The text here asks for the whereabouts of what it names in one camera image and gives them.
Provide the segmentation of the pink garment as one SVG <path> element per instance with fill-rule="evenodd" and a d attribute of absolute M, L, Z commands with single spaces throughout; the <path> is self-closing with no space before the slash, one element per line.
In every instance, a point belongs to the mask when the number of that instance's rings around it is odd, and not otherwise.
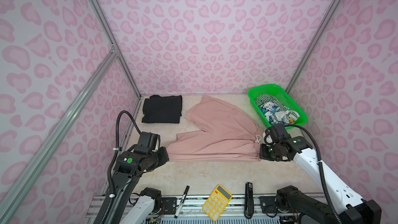
<path fill-rule="evenodd" d="M 186 119 L 199 130 L 177 134 L 167 147 L 170 161 L 260 161 L 264 130 L 240 108 L 205 95 Z"/>

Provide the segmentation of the black shirt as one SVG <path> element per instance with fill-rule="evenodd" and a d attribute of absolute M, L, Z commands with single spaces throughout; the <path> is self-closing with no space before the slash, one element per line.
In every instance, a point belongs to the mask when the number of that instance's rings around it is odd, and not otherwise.
<path fill-rule="evenodd" d="M 142 123 L 180 123 L 182 96 L 152 95 L 144 100 Z"/>

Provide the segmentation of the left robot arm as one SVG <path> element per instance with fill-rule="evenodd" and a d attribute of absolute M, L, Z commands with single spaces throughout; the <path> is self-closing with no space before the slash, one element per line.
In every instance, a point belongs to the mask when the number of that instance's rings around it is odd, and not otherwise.
<path fill-rule="evenodd" d="M 116 158 L 116 165 L 111 166 L 115 172 L 108 175 L 109 190 L 94 222 L 120 223 L 131 194 L 144 172 L 152 171 L 168 161 L 165 147 L 146 155 L 138 153 L 134 146 L 121 153 Z"/>

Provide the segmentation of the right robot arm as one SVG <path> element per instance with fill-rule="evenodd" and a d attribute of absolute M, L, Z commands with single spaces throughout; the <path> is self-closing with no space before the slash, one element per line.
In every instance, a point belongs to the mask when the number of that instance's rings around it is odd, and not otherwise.
<path fill-rule="evenodd" d="M 296 210 L 320 224 L 379 224 L 381 207 L 374 200 L 365 200 L 351 189 L 320 159 L 317 146 L 302 136 L 261 144 L 260 158 L 274 162 L 295 162 L 322 190 L 323 203 L 294 186 L 277 191 L 275 205 L 280 212 Z"/>

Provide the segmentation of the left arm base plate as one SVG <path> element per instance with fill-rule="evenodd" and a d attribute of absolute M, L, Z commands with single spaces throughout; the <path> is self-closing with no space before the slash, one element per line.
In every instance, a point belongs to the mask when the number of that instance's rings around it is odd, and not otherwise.
<path fill-rule="evenodd" d="M 176 197 L 163 197 L 161 201 L 163 215 L 175 215 L 177 209 Z"/>

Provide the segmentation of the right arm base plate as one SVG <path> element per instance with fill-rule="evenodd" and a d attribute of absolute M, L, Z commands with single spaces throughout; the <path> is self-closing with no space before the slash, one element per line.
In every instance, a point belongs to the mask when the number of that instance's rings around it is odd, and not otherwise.
<path fill-rule="evenodd" d="M 275 196 L 262 196 L 259 197 L 260 207 L 263 214 L 268 217 L 274 218 L 278 214 L 278 207 Z"/>

